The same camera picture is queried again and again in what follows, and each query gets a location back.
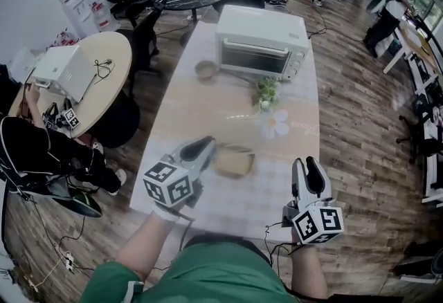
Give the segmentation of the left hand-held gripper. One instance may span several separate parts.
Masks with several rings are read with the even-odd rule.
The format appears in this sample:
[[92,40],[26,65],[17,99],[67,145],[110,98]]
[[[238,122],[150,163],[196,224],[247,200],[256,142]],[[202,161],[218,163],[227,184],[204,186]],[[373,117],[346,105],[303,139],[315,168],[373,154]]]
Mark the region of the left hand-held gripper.
[[165,154],[144,172],[143,183],[148,196],[166,208],[180,205],[193,208],[202,193],[199,177],[209,166],[215,151],[212,136],[178,145],[172,155]]

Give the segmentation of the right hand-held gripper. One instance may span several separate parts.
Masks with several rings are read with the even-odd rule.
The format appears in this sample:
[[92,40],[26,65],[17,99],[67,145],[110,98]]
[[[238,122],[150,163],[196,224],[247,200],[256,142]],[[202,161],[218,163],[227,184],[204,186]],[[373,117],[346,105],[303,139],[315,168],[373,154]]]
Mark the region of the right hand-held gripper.
[[[332,186],[323,166],[312,156],[306,158],[305,165],[300,158],[292,165],[291,193],[295,201],[290,201],[282,209],[282,227],[292,227],[303,245],[324,244],[343,234],[343,214],[340,208],[310,204],[312,201],[329,201]],[[298,205],[308,205],[299,210]]]

